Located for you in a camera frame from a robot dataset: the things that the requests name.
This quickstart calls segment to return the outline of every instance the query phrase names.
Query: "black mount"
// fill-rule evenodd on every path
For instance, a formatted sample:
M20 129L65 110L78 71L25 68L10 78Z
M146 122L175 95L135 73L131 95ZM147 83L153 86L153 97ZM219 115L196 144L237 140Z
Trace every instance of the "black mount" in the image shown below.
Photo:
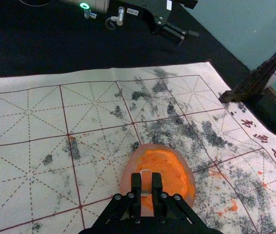
M222 234L208 228L182 196L163 192L160 173L152 173L154 217L141 217L141 177L132 174L127 195L115 194L89 229L79 234Z

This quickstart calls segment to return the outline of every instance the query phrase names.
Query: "white label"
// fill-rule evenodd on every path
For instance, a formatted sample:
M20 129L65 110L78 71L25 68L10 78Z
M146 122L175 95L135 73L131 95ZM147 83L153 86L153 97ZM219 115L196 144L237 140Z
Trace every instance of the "white label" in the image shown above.
M172 10L172 1L171 0L167 0L166 2L166 9L171 11Z
M131 9L131 8L127 8L127 13L131 14L131 15L134 15L134 16L137 16L139 11Z

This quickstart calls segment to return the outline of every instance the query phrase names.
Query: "teal wall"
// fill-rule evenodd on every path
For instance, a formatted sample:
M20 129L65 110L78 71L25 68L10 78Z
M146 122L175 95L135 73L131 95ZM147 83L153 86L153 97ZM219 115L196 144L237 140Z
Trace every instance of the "teal wall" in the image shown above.
M187 10L249 69L276 51L276 0L198 0Z

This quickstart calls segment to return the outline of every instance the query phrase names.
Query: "green indicator light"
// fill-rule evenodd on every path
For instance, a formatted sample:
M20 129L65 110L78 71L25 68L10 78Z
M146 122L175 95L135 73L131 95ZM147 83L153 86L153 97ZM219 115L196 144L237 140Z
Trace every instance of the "green indicator light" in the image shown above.
M79 5L81 8L84 8L84 9L89 9L89 5L88 4L86 4L86 3L84 3L84 2L82 2L80 5Z

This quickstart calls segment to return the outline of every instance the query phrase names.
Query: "orange seal paste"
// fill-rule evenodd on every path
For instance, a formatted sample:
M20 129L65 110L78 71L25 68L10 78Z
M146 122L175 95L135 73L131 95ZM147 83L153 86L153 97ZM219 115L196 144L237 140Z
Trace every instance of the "orange seal paste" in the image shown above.
M163 149L146 150L137 160L136 172L140 173L141 170L161 173L163 191L169 195L180 194L183 198L189 195L194 198L195 186L189 182L183 165L173 152ZM145 181L142 176L143 187L152 187L151 178ZM153 210L152 195L142 197L141 202L148 210Z

